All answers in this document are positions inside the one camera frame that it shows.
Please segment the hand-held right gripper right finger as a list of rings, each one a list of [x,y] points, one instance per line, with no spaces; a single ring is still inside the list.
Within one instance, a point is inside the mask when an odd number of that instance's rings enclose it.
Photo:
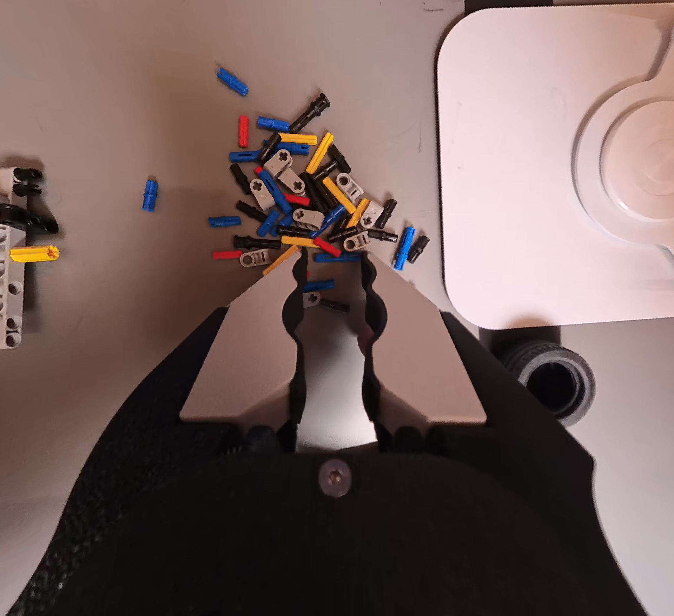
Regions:
[[[370,252],[361,258],[365,323],[362,398],[390,435],[410,427],[484,426],[487,414],[440,309]]]

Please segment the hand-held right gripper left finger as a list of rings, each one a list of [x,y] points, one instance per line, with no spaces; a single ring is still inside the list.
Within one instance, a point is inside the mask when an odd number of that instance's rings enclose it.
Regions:
[[[308,255],[289,257],[231,302],[180,419],[241,431],[297,429],[306,403],[304,317]]]

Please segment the pile of mixed lego pieces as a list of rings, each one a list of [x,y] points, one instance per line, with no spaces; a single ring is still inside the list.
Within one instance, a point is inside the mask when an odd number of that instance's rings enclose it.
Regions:
[[[257,229],[234,234],[230,248],[211,253],[214,261],[238,261],[267,275],[301,251],[308,253],[310,269],[355,266],[374,243],[392,245],[392,268],[398,272],[421,257],[430,239],[410,224],[401,232],[394,229],[397,200],[369,196],[333,133],[320,139],[303,133],[329,107],[320,93],[291,123],[258,116],[258,129],[269,132],[258,150],[248,150],[249,117],[239,117],[240,151],[230,153],[229,170],[247,200],[235,203],[238,215],[211,216],[207,222],[212,229],[228,229],[249,219]]]

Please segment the yellow lego connector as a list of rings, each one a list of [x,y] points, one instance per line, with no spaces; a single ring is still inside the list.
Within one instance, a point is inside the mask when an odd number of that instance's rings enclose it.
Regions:
[[[59,259],[60,250],[54,245],[17,246],[9,251],[9,257],[20,264],[50,262]]]

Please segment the grey lego frame assembly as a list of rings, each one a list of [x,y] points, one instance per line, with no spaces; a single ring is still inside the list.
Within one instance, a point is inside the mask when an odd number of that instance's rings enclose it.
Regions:
[[[52,216],[29,208],[29,199],[41,195],[43,172],[34,167],[1,166],[1,349],[21,344],[25,267],[9,251],[26,246],[32,233],[55,235],[59,225]]]

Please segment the black rubber tyre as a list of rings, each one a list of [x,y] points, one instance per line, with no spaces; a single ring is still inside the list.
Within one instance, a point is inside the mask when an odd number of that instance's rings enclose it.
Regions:
[[[566,427],[583,419],[594,402],[593,370],[583,357],[558,343],[519,342],[503,351],[499,360]]]

